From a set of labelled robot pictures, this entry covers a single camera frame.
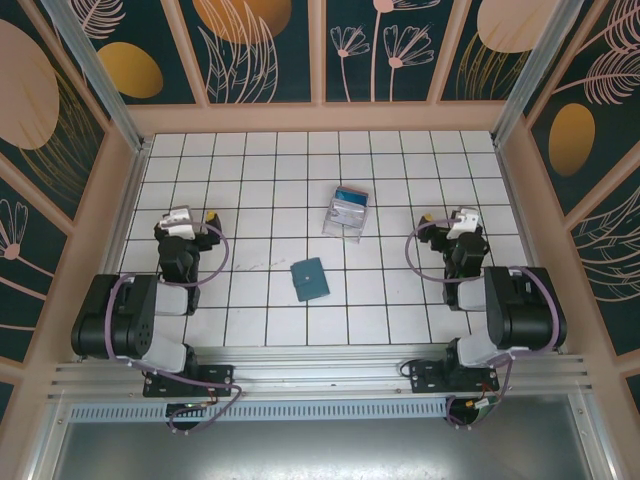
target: clear plastic box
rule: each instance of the clear plastic box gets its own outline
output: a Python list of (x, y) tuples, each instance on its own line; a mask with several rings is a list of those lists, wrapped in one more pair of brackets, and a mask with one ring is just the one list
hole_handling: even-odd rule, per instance
[(322, 234), (360, 243), (369, 212), (368, 201), (365, 192), (338, 187), (327, 209)]

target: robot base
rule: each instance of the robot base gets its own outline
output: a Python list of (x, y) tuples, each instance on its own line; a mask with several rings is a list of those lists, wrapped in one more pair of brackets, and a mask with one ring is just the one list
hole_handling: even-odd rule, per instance
[(482, 385), (494, 391), (500, 388), (498, 375), (491, 368), (467, 368), (460, 365), (458, 339), (447, 347), (444, 360), (413, 360), (409, 363), (413, 393), (482, 392)]
[[(207, 389), (177, 382), (162, 375), (145, 373), (142, 396), (145, 398), (209, 397)], [(207, 383), (233, 383), (233, 365), (198, 365), (193, 380)], [(231, 396), (230, 388), (216, 388), (218, 397)]]

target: teal wallet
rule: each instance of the teal wallet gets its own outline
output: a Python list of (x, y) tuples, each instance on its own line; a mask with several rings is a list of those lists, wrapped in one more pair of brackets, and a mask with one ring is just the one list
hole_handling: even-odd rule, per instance
[(324, 275), (322, 262), (319, 258), (310, 258), (294, 263), (291, 265), (291, 276), (298, 301), (306, 302), (329, 295), (327, 277)]

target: white tiled floor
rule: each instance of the white tiled floor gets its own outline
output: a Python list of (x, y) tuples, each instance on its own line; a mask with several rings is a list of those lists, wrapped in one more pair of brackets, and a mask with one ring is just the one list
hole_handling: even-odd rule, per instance
[[(359, 245), (321, 234), (338, 185), (372, 205)], [(195, 347), (448, 342), (483, 328), (482, 313), (452, 312), (442, 286), (404, 259), (425, 213), (479, 206), (492, 253), (486, 264), (525, 264), (507, 191), (486, 132), (260, 132), (156, 136), (121, 270), (156, 272), (153, 226), (170, 206), (198, 219), (215, 209), (230, 240), (225, 271), (202, 286), (191, 317), (158, 327)], [(202, 255), (201, 278), (223, 247)], [(440, 254), (412, 247), (426, 273)], [(320, 257), (331, 294), (298, 302), (291, 263)]]

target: metal base plate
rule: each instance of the metal base plate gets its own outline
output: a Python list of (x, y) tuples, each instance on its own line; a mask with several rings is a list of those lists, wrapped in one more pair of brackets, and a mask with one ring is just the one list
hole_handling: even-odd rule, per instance
[[(208, 383), (233, 383), (232, 365), (199, 365), (196, 380)], [(218, 397), (229, 397), (230, 388), (216, 388)], [(145, 374), (142, 395), (147, 398), (208, 397), (207, 389), (178, 382), (153, 373)]]
[(414, 360), (409, 372), (413, 393), (482, 392), (483, 383), (500, 388), (496, 371), (489, 368), (457, 367), (445, 375), (443, 360)]

